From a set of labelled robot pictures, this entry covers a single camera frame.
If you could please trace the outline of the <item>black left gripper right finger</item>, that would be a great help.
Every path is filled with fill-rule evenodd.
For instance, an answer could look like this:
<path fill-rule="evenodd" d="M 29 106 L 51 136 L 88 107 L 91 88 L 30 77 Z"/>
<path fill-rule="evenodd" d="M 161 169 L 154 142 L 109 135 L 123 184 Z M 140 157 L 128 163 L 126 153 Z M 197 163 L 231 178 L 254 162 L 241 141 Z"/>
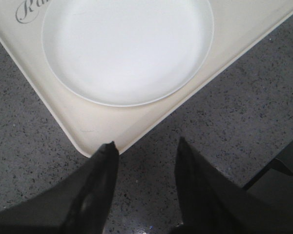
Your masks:
<path fill-rule="evenodd" d="M 274 209 L 223 176 L 184 137 L 175 183 L 182 224 L 172 234 L 293 234 L 293 216 Z"/>

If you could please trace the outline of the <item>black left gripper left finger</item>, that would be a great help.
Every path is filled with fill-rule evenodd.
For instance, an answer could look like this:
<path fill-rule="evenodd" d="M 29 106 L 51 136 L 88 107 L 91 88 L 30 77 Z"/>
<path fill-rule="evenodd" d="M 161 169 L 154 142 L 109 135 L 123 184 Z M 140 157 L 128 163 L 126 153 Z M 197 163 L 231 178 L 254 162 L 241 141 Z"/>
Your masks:
<path fill-rule="evenodd" d="M 103 144 L 54 187 L 0 212 L 0 234 L 101 234 L 119 167 L 115 143 Z"/>

